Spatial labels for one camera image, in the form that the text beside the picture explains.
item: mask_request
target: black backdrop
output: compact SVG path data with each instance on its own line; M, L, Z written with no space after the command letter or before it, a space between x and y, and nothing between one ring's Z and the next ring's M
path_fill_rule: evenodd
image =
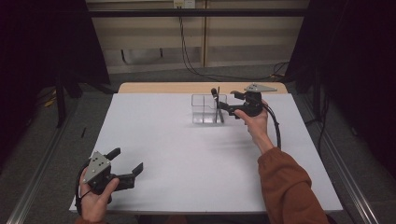
M305 92L320 80L396 177L396 4L311 0L286 73Z
M0 1L1 163L57 75L64 84L109 83L87 11L84 0Z

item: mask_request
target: hand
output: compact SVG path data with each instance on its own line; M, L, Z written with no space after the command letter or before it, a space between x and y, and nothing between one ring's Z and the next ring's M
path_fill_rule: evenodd
M106 186L105 190L101 195L90 192L91 187L88 184L84 184L84 175L87 172L87 168L82 172L81 178L79 179L80 195L87 194L82 198L81 210L82 218L90 222L101 222L105 219L107 201L110 198L111 193L116 189L120 183L118 178L112 179Z
M267 133L268 113L265 109L256 117L249 117L245 112L239 109L235 110L234 113L245 122L247 131L250 133L254 144L256 144L262 154L274 148Z

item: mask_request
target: orange sleeve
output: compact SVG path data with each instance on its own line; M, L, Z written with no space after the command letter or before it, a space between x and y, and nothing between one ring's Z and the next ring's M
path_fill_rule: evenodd
M262 197L272 224L329 223L308 173L275 147L258 159Z

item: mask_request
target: white tabletop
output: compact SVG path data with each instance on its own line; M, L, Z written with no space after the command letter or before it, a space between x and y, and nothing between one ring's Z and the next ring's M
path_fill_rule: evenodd
M342 206L290 94L264 95L280 123L282 150L309 173L325 211ZM228 95L228 103L242 101ZM254 214L265 211L257 159L260 151L242 120L193 124L191 94L115 94L94 150L120 147L112 174L144 171L134 189L113 193L108 210L136 214ZM269 135L276 143L273 121ZM74 202L70 210L76 211Z

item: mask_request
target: clear plastic box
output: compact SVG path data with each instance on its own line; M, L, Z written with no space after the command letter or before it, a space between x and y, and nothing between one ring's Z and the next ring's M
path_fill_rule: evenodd
M220 95L219 100L227 103L227 95ZM191 96L192 123L221 123L216 101L211 94L193 94Z

